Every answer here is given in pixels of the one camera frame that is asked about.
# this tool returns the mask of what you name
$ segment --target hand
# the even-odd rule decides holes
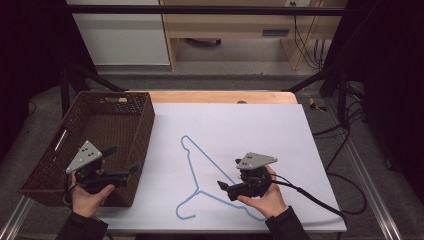
[[[276,180],[274,170],[272,170],[269,166],[266,166],[266,168],[269,174],[271,174],[272,180]],[[248,206],[256,208],[266,218],[270,218],[272,216],[277,217],[287,208],[283,196],[281,195],[280,188],[275,183],[272,183],[271,186],[269,186],[268,191],[266,191],[260,199],[253,199],[240,195],[237,197],[237,200]]]
[[[113,192],[115,186],[107,185],[97,194],[90,194],[82,187],[75,186],[72,190],[72,211],[83,217],[93,217],[100,205]]]

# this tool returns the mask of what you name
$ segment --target white board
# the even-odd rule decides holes
[[[102,208],[98,217],[110,230],[130,232],[263,232],[263,216],[253,208],[237,209],[205,194],[197,194],[187,158],[199,190],[230,202],[217,180],[236,183],[235,159],[247,152],[278,158],[270,166],[277,174],[338,209],[301,105],[278,104],[154,104],[156,113],[149,150],[131,208]],[[187,138],[191,138],[205,155]],[[345,231],[343,220],[291,188],[280,186],[307,231]],[[230,202],[236,206],[245,205]]]

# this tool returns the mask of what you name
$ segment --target black sleeve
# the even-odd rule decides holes
[[[102,240],[108,224],[72,212],[56,240]]]
[[[310,240],[292,207],[265,221],[274,240]]]

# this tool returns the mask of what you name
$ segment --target wicker basket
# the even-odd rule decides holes
[[[88,140],[98,149],[113,145],[104,169],[122,170],[147,154],[155,113],[149,93],[80,92],[19,193],[49,207],[64,206],[65,169]],[[141,170],[115,189],[104,206],[130,207]]]

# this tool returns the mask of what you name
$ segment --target metal frame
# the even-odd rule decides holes
[[[62,11],[64,13],[76,14],[221,14],[221,15],[296,15],[296,16],[345,16],[350,14],[360,14],[364,10],[345,8],[298,8],[298,7],[217,7],[217,6],[128,6],[128,5],[44,5],[41,6],[48,11]],[[336,70],[333,66],[324,68],[321,73],[312,76],[300,85],[294,86],[289,91],[297,92],[317,80],[322,79]],[[334,107],[330,104],[330,111],[334,116]],[[353,145],[348,139],[348,151],[352,156],[354,169],[364,187],[369,203],[374,214],[379,221],[380,227],[386,239],[402,239],[383,199],[368,174],[362,160]],[[33,200],[22,197],[15,211],[3,226],[0,232],[0,240],[14,239],[28,214]]]

